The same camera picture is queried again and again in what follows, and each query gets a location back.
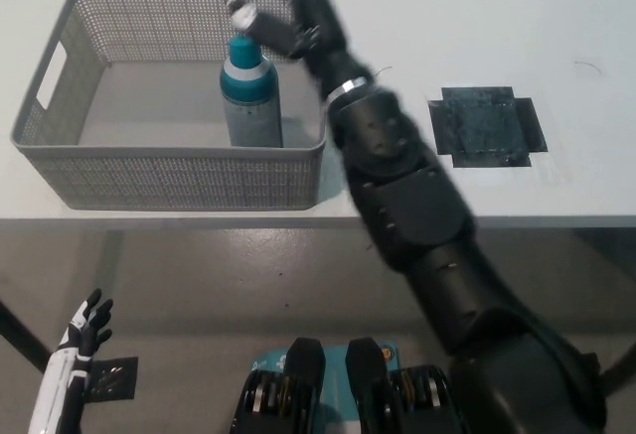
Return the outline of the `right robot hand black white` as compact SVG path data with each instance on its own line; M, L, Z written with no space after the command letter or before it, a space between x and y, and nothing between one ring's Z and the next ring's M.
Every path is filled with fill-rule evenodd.
M226 0L226 5L241 34L286 59L303 61L319 83L323 100L374 82L370 70L349 52L331 0L286 2L293 12L289 23L258 9L251 0Z

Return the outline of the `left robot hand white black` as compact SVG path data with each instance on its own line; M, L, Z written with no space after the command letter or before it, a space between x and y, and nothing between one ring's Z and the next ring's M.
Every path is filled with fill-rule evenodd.
M93 358L112 335L106 325L113 301L94 290L69 321L49 357L32 413L33 433L78 433L87 396Z

